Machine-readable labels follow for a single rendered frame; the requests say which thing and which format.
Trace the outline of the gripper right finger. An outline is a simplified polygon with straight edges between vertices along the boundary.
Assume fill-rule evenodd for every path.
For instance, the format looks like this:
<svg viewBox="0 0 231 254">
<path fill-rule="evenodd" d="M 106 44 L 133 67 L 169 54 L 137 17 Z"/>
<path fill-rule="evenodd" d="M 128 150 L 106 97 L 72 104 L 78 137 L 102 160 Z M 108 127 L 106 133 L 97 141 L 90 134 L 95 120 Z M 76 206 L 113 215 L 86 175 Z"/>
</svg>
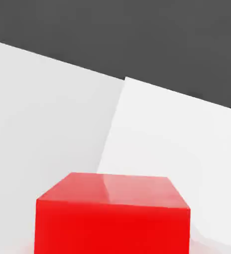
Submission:
<svg viewBox="0 0 231 254">
<path fill-rule="evenodd" d="M 231 246 L 204 237 L 191 225 L 189 254 L 231 254 Z"/>
</svg>

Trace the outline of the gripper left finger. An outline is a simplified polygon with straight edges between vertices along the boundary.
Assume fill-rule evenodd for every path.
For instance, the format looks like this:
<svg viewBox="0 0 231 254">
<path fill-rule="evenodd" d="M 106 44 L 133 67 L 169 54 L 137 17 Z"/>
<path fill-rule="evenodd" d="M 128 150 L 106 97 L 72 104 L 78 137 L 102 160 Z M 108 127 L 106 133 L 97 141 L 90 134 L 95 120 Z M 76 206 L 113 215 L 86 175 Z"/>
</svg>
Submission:
<svg viewBox="0 0 231 254">
<path fill-rule="evenodd" d="M 12 247 L 13 254 L 34 254 L 34 238 L 20 239 Z"/>
</svg>

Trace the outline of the small red cube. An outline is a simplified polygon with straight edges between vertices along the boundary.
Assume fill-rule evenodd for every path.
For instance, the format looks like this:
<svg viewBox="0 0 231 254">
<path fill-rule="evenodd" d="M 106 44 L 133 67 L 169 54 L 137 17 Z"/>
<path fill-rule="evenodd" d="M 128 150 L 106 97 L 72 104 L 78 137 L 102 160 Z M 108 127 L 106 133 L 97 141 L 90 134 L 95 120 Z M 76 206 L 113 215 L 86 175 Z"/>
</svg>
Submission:
<svg viewBox="0 0 231 254">
<path fill-rule="evenodd" d="M 70 173 L 36 201 L 34 254 L 189 254 L 190 212 L 166 177 Z"/>
</svg>

